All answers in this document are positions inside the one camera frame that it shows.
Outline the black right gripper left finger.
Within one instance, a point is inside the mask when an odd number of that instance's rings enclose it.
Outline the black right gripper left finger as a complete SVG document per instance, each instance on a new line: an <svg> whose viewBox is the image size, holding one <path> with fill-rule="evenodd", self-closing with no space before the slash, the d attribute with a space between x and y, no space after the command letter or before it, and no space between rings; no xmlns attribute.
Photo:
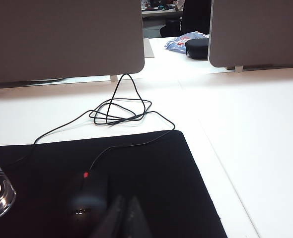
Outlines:
<svg viewBox="0 0 293 238"><path fill-rule="evenodd" d="M118 234L125 211L123 196L117 196L96 229L90 234L91 238L115 238Z"/></svg>

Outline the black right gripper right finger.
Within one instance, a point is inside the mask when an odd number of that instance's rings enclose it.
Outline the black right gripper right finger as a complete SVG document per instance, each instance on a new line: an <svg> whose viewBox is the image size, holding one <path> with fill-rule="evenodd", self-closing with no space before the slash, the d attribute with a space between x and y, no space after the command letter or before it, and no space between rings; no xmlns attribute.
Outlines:
<svg viewBox="0 0 293 238"><path fill-rule="evenodd" d="M152 238L152 233L137 197L133 197L126 210L123 226L124 238Z"/></svg>

